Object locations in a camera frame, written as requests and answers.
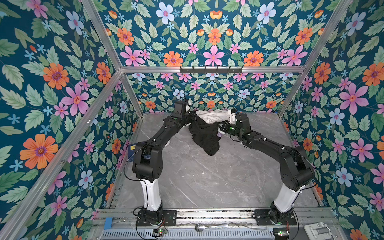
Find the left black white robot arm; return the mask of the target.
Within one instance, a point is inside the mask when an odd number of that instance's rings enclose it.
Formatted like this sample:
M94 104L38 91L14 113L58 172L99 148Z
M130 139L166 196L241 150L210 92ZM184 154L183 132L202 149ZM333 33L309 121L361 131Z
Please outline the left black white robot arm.
M158 179L163 171L163 149L180 129L192 123L192 113L172 113L164 119L162 127L150 139L136 144L132 171L140 182L146 216L161 218L163 201L160 197Z

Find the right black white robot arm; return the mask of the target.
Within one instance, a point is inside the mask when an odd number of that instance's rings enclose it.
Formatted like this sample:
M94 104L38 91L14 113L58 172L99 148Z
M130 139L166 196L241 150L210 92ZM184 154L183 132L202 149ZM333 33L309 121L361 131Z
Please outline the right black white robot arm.
M315 176L314 168L304 156L303 149L272 141L261 133L251 130L245 121L235 124L225 121L220 130L237 137L244 147L260 151L279 163L283 185L271 204L270 216L275 218L275 222L278 218L285 217L292 211L300 191L305 189Z

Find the black cloth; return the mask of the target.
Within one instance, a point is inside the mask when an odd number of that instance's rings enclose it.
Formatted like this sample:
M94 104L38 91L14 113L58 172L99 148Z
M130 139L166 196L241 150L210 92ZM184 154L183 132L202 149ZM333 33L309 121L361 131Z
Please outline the black cloth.
M199 117L198 124L189 125L193 141L209 156L215 155L220 149L221 138L217 137L218 130L219 123L207 124Z

